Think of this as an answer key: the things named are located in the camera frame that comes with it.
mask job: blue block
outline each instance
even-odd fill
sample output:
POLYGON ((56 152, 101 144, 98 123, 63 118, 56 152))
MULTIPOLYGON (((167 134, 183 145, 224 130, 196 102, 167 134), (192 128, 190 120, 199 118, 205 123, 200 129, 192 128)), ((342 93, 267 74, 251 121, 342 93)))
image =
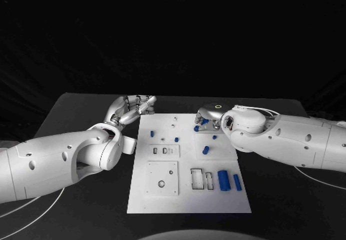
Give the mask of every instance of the blue block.
POLYGON ((218 183, 219 183, 219 190, 221 191, 229 191, 231 190, 229 175, 228 175, 226 170, 218 171, 218 183))
POLYGON ((209 122, 209 120, 208 120, 208 119, 203 119, 200 125, 208 124, 208 122, 209 122))
POLYGON ((202 152, 202 153, 206 155, 206 154, 208 154, 208 151, 209 151, 209 147, 205 146, 205 147, 203 147, 203 152, 202 152))
POLYGON ((235 186, 236 186, 236 191, 241 191, 242 190, 242 186, 241 186, 241 181, 239 181, 239 178, 238 178, 238 174, 235 174, 232 176, 234 178, 234 182, 235 182, 235 186))

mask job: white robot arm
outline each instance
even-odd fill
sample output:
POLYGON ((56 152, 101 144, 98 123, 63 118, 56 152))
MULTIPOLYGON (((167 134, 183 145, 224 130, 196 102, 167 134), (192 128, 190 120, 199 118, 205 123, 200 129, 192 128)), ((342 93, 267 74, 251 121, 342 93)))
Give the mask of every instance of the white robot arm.
POLYGON ((88 175, 111 170, 137 140, 121 130, 143 114, 154 114, 154 96, 120 97, 102 123, 87 131, 35 138, 0 149, 0 203, 46 195, 88 175))
POLYGON ((255 107, 208 104, 196 114, 196 131, 222 129, 241 152, 255 152, 296 167, 346 173, 346 129, 307 117, 265 117, 255 107))

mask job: small hole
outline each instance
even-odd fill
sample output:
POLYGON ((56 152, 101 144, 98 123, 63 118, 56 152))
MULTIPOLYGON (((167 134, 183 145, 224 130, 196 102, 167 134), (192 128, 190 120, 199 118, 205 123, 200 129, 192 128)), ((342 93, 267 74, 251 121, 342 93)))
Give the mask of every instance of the small hole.
POLYGON ((66 160, 68 160, 68 153, 65 151, 62 152, 61 156, 62 156, 62 160, 66 162, 66 160))
POLYGON ((159 182, 159 187, 163 188, 164 187, 164 181, 159 182))
POLYGON ((306 135, 304 140, 306 140, 307 142, 311 140, 311 135, 310 135, 310 134, 306 135))
POLYGON ((33 169, 35 169, 35 166, 36 166, 36 162, 35 162, 35 160, 32 160, 32 161, 29 162, 29 168, 33 170, 33 169))

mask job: black table surface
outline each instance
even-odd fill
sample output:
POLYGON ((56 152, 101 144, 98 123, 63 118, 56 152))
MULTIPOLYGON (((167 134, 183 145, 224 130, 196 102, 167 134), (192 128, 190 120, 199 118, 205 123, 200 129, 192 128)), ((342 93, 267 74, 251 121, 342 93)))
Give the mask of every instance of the black table surface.
MULTIPOLYGON (((117 97, 65 93, 58 99, 38 137, 87 130, 102 122, 117 97)), ((196 113, 208 103, 271 109, 307 117, 297 100, 157 96, 156 113, 196 113)), ((123 134, 138 135, 140 120, 123 134)), ((293 166, 236 151, 252 213, 127 214, 134 154, 121 155, 114 169, 88 176, 65 188, 45 216, 9 239, 137 240, 153 234, 186 229, 245 233, 264 239, 345 239, 346 190, 309 179, 293 166)), ((345 173, 303 169, 320 180, 346 187, 345 173)), ((45 212, 61 191, 42 196, 29 206, 0 218, 0 238, 19 230, 45 212)), ((0 214, 29 200, 0 204, 0 214)))

